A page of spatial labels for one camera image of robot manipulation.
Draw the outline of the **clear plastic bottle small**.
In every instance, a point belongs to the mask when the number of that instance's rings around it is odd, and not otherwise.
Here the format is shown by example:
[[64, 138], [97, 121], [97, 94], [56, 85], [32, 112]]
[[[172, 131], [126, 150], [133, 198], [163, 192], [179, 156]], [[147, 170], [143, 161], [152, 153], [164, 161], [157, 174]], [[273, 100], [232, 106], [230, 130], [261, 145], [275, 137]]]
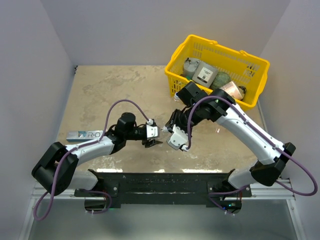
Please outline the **clear plastic bottle small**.
[[169, 132], [169, 130], [168, 130], [168, 128], [166, 126], [163, 126], [161, 128], [161, 131], [164, 132], [164, 133], [168, 133]]

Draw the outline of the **blue white cap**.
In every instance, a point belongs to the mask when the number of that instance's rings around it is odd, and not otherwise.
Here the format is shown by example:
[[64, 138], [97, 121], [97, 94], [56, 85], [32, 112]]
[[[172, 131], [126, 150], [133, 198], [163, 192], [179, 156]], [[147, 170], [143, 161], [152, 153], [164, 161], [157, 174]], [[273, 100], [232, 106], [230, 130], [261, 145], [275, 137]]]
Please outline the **blue white cap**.
[[174, 99], [177, 101], [180, 99], [177, 92], [174, 94]]

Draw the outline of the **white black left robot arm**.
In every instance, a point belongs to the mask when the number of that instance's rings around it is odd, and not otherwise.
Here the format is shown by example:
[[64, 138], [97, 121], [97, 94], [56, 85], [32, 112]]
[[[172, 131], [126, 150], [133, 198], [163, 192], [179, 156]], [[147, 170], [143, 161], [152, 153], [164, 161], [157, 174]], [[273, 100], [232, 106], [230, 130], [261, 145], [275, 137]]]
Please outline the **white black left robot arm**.
[[60, 142], [51, 144], [32, 169], [31, 175], [54, 196], [67, 189], [86, 189], [92, 196], [99, 196], [104, 184], [90, 171], [77, 171], [77, 167], [98, 157], [119, 152], [127, 141], [141, 141], [145, 148], [150, 148], [160, 143], [157, 140], [159, 136], [160, 127], [154, 119], [137, 125], [135, 115], [125, 112], [102, 138], [71, 145]]

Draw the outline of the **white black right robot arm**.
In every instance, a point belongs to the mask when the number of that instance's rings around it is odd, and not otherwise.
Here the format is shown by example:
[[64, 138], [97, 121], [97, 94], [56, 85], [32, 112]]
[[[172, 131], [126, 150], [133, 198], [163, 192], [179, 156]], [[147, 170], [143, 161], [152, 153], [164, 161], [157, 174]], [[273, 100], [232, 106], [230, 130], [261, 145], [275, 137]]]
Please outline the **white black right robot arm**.
[[229, 130], [257, 157], [257, 162], [244, 169], [233, 169], [213, 187], [214, 192], [235, 196], [242, 187], [253, 183], [272, 186], [284, 170], [296, 147], [271, 137], [253, 122], [224, 90], [207, 94], [194, 82], [176, 93], [185, 104], [175, 109], [163, 130], [171, 136], [167, 143], [175, 150], [188, 151], [192, 128], [203, 120], [217, 123]]

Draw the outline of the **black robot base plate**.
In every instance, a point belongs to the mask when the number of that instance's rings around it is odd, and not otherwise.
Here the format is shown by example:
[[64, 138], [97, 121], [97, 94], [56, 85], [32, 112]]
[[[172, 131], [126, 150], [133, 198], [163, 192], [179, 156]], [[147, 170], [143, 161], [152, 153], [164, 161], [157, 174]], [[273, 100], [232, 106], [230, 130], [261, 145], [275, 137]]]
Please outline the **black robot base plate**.
[[75, 190], [75, 197], [85, 198], [86, 210], [98, 211], [108, 204], [112, 208], [122, 205], [205, 205], [216, 203], [233, 213], [241, 201], [252, 196], [250, 187], [241, 192], [220, 195], [216, 187], [227, 173], [129, 173], [92, 172], [98, 179], [93, 188], [97, 193]]

